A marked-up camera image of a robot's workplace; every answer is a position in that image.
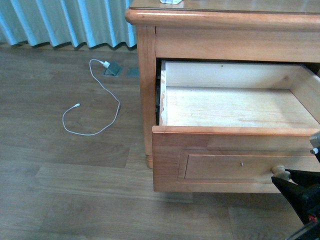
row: laminate floor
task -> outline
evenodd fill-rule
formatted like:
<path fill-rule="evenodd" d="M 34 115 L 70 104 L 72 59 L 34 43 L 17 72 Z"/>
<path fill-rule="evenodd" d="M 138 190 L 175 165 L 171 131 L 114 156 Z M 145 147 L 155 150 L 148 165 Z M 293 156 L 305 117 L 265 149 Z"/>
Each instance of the laminate floor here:
<path fill-rule="evenodd" d="M 89 71 L 117 61 L 120 77 Z M 280 194 L 153 192 L 137 54 L 0 46 L 0 239 L 277 240 L 302 226 Z"/>

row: white cable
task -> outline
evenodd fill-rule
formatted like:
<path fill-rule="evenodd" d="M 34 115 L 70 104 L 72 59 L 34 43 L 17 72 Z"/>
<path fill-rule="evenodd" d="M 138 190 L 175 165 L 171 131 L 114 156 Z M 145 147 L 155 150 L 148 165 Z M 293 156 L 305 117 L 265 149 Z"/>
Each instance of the white cable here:
<path fill-rule="evenodd" d="M 105 126 L 104 128 L 102 128 L 100 131 L 97 131 L 97 132 L 91 133 L 91 134 L 79 133 L 79 132 L 75 132 L 75 131 L 71 131 L 71 130 L 67 129 L 67 127 L 66 127 L 66 125 L 65 125 L 65 115 L 66 115 L 66 113 L 69 112 L 71 109 L 74 109 L 74 108 L 76 108 L 76 107 L 79 107 L 79 106 L 80 106 L 80 103 L 77 103 L 76 105 L 70 107 L 70 108 L 69 108 L 67 111 L 65 111 L 64 114 L 62 115 L 62 124 L 63 124 L 63 127 L 64 127 L 64 129 L 65 129 L 66 131 L 68 131 L 69 133 L 77 134 L 77 135 L 81 135 L 81 136 L 94 136 L 94 135 L 97 135 L 97 134 L 101 133 L 102 131 L 104 131 L 105 129 L 107 129 L 108 127 L 110 127 L 112 124 L 114 124 L 114 122 L 116 121 L 116 118 L 117 118 L 117 116 L 118 116 L 119 110 L 120 110 L 120 101 L 116 98 L 116 96 L 115 96 L 111 91 L 109 91 L 108 89 L 106 89 L 106 88 L 102 85 L 102 83 L 94 76 L 94 74 L 93 74 L 93 72 L 92 72 L 92 69 L 91 69 L 91 62 L 92 62 L 92 61 L 97 61 L 97 62 L 101 63 L 104 67 L 107 66 L 107 68 L 108 68 L 108 66 L 110 65 L 110 63 L 108 63 L 107 61 L 103 62 L 103 61 L 100 61 L 100 60 L 98 60 L 98 59 L 91 59 L 91 60 L 89 61 L 89 68 L 90 68 L 91 76 L 100 84 L 100 86 L 101 86 L 104 90 L 106 90 L 109 94 L 112 95 L 112 97 L 118 102 L 118 107 L 117 107 L 117 109 L 116 109 L 116 113 L 115 113 L 115 116 L 114 116 L 113 121 L 112 121 L 110 124 L 108 124 L 107 126 Z"/>

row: wooden knob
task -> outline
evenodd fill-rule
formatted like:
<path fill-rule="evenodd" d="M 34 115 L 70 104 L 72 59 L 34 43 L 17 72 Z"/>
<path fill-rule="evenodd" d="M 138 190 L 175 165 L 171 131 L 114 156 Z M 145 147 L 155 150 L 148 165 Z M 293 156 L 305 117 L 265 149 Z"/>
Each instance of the wooden knob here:
<path fill-rule="evenodd" d="M 289 181 L 291 179 L 291 174 L 289 171 L 286 171 L 286 168 L 284 166 L 274 166 L 271 169 L 271 172 L 273 173 L 273 177 L 283 179 L 286 181 Z"/>

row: light blue curtain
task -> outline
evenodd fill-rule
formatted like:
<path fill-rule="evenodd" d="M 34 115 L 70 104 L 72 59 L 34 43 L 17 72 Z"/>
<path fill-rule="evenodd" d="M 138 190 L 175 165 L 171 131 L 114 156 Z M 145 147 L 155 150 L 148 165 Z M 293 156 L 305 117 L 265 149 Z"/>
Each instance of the light blue curtain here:
<path fill-rule="evenodd" d="M 136 29 L 125 20 L 133 0 L 0 0 L 0 42 L 31 46 L 71 42 L 74 47 L 136 44 Z"/>

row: drawer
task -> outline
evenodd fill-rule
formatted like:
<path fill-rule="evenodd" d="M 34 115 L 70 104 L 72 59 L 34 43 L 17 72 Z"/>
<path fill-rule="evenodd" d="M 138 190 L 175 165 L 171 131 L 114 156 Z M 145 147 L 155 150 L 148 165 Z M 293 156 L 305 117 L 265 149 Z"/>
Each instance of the drawer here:
<path fill-rule="evenodd" d="M 155 191 L 277 193 L 275 166 L 320 172 L 320 79 L 302 65 L 163 61 L 158 102 Z"/>

